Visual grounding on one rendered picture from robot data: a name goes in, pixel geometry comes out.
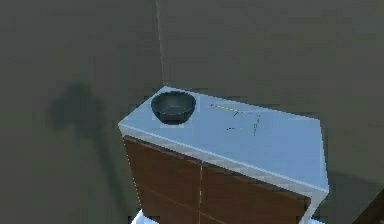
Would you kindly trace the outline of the dark grey bowl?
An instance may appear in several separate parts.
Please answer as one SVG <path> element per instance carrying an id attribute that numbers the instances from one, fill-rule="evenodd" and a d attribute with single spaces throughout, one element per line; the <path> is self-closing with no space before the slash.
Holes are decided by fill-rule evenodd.
<path id="1" fill-rule="evenodd" d="M 151 100 L 151 109 L 156 118 L 167 125 L 180 125 L 189 120 L 195 111 L 196 99 L 189 93 L 169 91 Z"/>

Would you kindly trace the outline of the yellow pencil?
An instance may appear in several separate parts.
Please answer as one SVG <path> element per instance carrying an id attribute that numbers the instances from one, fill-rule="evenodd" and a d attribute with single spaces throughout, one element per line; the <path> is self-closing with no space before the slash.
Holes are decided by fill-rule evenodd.
<path id="1" fill-rule="evenodd" d="M 238 109 L 234 109 L 234 108 L 226 107 L 226 106 L 222 106 L 222 105 L 210 104 L 210 106 L 215 107 L 215 108 L 219 108 L 219 109 L 223 109 L 223 110 L 232 111 L 232 112 L 240 112 L 240 110 L 238 110 Z"/>

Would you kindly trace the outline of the white top brown cupboard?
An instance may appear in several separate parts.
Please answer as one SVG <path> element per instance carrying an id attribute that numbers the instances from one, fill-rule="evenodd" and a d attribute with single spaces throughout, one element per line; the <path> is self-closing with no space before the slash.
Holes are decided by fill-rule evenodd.
<path id="1" fill-rule="evenodd" d="M 299 224 L 322 224 L 311 220 L 329 193 L 319 120 L 199 93 L 192 96 L 196 107 L 187 122 L 160 122 L 146 100 L 118 123 L 121 134 L 305 195 L 311 203 Z"/>

